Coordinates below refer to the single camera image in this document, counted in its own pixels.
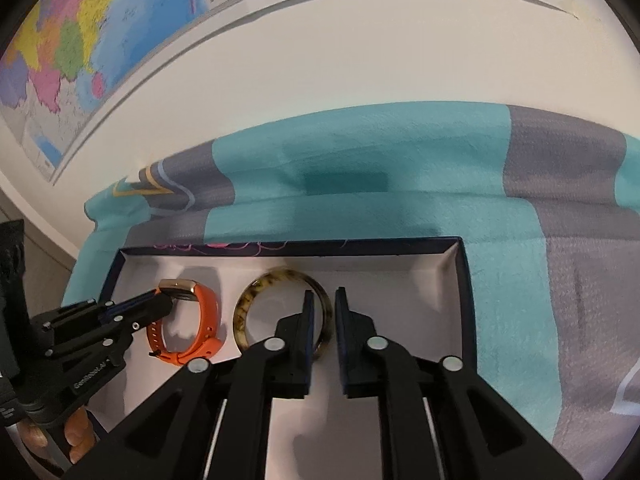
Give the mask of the left hand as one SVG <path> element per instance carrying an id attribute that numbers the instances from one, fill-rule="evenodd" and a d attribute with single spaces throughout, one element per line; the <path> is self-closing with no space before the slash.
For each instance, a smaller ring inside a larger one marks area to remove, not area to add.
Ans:
<path id="1" fill-rule="evenodd" d="M 30 419 L 24 419 L 19 422 L 17 431 L 24 445 L 32 454 L 47 460 L 51 464 L 58 464 L 47 450 L 48 440 L 46 435 Z M 92 422 L 84 406 L 78 408 L 66 420 L 64 436 L 70 446 L 68 459 L 72 464 L 76 464 L 96 444 L 96 435 L 94 434 Z"/>

